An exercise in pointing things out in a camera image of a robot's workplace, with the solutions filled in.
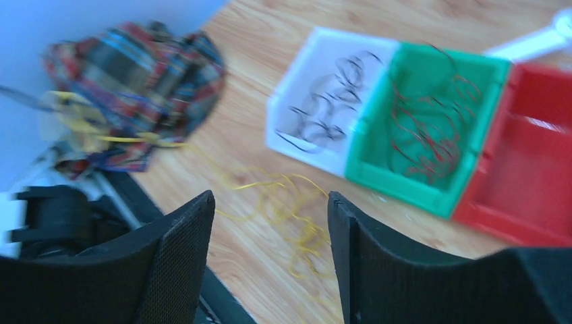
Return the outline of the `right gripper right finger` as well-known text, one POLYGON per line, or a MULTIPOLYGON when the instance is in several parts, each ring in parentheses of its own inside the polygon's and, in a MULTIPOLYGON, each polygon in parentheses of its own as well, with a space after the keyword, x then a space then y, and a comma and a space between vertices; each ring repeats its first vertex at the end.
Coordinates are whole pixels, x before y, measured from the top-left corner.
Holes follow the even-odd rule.
POLYGON ((570 323, 571 250, 475 260, 412 240, 338 192, 328 230, 346 323, 570 323))

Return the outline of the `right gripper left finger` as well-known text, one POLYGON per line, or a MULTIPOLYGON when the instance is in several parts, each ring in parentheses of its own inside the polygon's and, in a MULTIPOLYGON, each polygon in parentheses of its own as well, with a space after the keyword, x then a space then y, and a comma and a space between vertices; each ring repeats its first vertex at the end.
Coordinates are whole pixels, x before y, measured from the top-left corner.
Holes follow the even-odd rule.
POLYGON ((136 323, 159 235, 136 229, 76 256, 1 258, 2 323, 136 323))

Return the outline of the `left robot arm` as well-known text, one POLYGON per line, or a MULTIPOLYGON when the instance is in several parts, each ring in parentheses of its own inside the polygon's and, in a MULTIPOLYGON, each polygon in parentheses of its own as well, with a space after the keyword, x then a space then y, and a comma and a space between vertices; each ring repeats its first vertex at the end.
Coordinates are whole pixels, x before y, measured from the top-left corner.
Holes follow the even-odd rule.
POLYGON ((1 256, 75 255, 142 225, 112 175, 90 167, 72 180, 58 170, 64 152, 52 146, 1 193, 1 256))

